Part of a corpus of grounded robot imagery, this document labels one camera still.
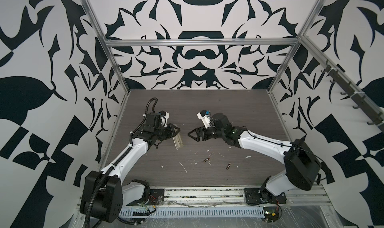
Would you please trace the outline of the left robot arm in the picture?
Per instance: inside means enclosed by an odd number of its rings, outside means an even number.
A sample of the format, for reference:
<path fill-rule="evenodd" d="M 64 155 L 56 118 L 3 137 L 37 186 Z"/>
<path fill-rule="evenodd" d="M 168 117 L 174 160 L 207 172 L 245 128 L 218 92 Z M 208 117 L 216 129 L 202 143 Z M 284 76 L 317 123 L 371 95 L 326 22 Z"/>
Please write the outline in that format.
<path fill-rule="evenodd" d="M 145 108 L 143 120 L 129 134 L 126 148 L 100 171 L 92 171 L 85 178 L 80 212 L 85 215 L 84 227 L 91 227 L 91 218 L 96 218 L 94 227 L 102 222 L 111 223 L 119 218 L 121 209 L 130 203 L 146 204 L 150 196 L 149 183 L 132 180 L 127 186 L 122 183 L 135 163 L 151 147 L 158 148 L 164 141 L 176 137 L 180 128 L 168 122 L 169 113 L 155 111 L 158 99 L 151 98 Z"/>

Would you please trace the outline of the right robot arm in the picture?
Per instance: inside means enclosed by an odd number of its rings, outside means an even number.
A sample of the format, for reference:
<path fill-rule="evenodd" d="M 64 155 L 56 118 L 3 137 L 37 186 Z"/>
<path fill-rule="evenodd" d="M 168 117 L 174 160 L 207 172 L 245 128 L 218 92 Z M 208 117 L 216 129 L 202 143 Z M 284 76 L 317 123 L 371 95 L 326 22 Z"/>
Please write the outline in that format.
<path fill-rule="evenodd" d="M 283 203 L 286 191 L 293 188 L 303 191 L 312 189 L 322 166 L 305 141 L 281 141 L 253 133 L 246 127 L 233 126 L 223 113 L 211 115 L 203 110 L 197 117 L 203 126 L 193 130 L 195 141 L 222 139 L 230 146 L 261 153 L 285 166 L 282 172 L 267 177 L 260 188 L 245 189 L 248 205 Z"/>

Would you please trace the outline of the small circuit board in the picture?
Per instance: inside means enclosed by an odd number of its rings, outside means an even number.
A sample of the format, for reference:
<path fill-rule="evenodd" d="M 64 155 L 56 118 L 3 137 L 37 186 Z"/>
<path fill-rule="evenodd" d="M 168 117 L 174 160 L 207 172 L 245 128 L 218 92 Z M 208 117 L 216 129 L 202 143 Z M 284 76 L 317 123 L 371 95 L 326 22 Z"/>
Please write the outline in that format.
<path fill-rule="evenodd" d="M 275 223 L 282 217 L 283 210 L 280 206 L 263 207 L 264 218 L 262 220 L 266 223 Z"/>

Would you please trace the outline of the wall hook rail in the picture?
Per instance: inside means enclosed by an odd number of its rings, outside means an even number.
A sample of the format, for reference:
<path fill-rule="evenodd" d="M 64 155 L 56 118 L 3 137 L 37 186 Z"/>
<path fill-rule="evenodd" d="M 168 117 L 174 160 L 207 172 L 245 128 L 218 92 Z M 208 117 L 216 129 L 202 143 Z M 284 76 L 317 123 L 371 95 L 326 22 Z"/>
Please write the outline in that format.
<path fill-rule="evenodd" d="M 384 132 L 384 112 L 383 110 L 364 92 L 358 85 L 353 82 L 340 68 L 331 67 L 326 63 L 326 67 L 321 71 L 322 74 L 330 77 L 331 88 L 337 84 L 342 92 L 340 95 L 352 99 L 355 103 L 353 109 L 362 110 L 362 112 L 369 118 L 367 125 L 376 126 L 381 132 Z"/>

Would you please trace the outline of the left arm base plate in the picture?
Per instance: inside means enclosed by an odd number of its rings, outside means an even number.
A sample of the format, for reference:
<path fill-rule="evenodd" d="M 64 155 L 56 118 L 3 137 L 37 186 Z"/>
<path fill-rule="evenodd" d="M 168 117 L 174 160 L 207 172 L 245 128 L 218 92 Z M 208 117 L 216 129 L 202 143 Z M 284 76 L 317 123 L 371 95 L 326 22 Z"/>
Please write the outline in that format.
<path fill-rule="evenodd" d="M 146 205 L 156 205 L 157 202 L 164 198 L 164 189 L 145 189 L 144 194 L 139 200 L 129 203 L 129 205 L 139 205 L 145 203 Z"/>

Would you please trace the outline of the white remote control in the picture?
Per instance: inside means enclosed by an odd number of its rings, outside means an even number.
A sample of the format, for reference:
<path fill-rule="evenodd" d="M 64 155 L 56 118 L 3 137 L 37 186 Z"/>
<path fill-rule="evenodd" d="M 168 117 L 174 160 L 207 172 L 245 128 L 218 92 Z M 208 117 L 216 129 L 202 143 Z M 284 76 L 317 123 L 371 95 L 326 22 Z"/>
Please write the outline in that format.
<path fill-rule="evenodd" d="M 180 132 L 178 132 L 177 135 L 173 137 L 173 141 L 174 141 L 176 150 L 183 147 L 183 141 L 182 141 Z"/>

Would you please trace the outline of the aluminium front rail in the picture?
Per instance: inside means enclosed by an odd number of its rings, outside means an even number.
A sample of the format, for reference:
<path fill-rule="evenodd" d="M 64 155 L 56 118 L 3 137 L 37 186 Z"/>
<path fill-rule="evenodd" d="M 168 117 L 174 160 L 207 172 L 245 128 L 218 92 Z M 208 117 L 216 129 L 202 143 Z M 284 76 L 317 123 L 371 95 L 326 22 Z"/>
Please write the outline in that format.
<path fill-rule="evenodd" d="M 155 195 L 155 206 L 159 208 L 208 208 L 208 207 L 246 207 L 246 186 L 234 187 L 152 187 L 163 190 Z M 332 206 L 323 186 L 313 186 L 310 191 L 291 189 L 285 192 L 285 202 L 280 207 L 294 206 Z"/>

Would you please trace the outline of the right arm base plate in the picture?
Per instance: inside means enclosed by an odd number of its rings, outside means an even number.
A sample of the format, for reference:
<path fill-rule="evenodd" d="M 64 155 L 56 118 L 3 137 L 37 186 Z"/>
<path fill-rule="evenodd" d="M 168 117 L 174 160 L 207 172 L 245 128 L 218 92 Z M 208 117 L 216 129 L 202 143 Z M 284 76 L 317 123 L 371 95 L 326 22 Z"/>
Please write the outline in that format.
<path fill-rule="evenodd" d="M 268 190 L 260 188 L 244 189 L 246 204 L 249 206 L 257 206 L 262 204 L 285 204 L 287 197 L 285 193 L 279 196 L 272 195 Z"/>

